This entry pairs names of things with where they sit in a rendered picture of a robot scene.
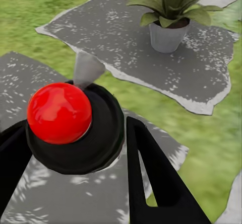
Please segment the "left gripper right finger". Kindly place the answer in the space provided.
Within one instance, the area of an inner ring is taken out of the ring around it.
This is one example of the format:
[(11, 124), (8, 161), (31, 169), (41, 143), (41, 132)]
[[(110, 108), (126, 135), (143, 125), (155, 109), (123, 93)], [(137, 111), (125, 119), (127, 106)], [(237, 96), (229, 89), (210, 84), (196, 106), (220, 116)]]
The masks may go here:
[[(211, 224), (147, 127), (127, 117), (129, 224)], [(146, 204), (138, 150), (158, 207)]]

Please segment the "insectifuge atomizer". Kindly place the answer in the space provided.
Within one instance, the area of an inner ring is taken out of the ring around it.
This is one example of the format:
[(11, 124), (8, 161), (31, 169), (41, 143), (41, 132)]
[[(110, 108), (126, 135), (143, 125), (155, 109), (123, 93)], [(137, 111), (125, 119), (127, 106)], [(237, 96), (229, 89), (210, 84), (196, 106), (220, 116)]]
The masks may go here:
[(88, 53), (76, 55), (74, 79), (52, 83), (32, 96), (27, 108), (27, 144), (34, 157), (62, 175), (105, 170), (120, 157), (125, 124), (122, 107), (93, 83), (106, 65)]

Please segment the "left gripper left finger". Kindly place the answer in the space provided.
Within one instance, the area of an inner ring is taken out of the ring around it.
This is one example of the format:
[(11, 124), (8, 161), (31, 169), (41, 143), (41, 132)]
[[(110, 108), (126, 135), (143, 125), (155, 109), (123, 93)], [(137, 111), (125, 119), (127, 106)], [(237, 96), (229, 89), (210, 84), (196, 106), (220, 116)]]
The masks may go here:
[(26, 122), (19, 121), (0, 133), (0, 217), (32, 157)]

